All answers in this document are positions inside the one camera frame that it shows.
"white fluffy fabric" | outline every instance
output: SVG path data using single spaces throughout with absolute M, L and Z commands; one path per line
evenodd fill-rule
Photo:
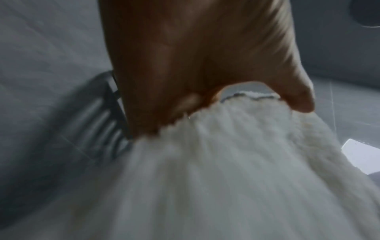
M 316 114 L 240 93 L 137 141 L 5 240 L 379 240 L 377 187 Z

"white towel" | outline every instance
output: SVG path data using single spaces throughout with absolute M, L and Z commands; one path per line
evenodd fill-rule
M 236 94 L 142 138 L 5 240 L 379 240 L 380 195 L 314 113 Z

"skin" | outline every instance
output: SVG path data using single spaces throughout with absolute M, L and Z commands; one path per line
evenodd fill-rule
M 107 50 L 135 138 L 259 81 L 314 110 L 288 0 L 99 0 Z

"white object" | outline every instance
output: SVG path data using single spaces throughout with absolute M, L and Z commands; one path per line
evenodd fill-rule
M 138 140 L 0 239 L 379 240 L 379 209 L 316 114 L 244 93 Z
M 380 149 L 349 139 L 342 147 L 347 159 L 365 174 L 380 172 Z

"hand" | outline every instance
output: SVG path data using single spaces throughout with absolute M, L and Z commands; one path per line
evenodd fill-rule
M 132 134 L 155 132 L 247 81 L 314 110 L 288 0 L 99 0 Z

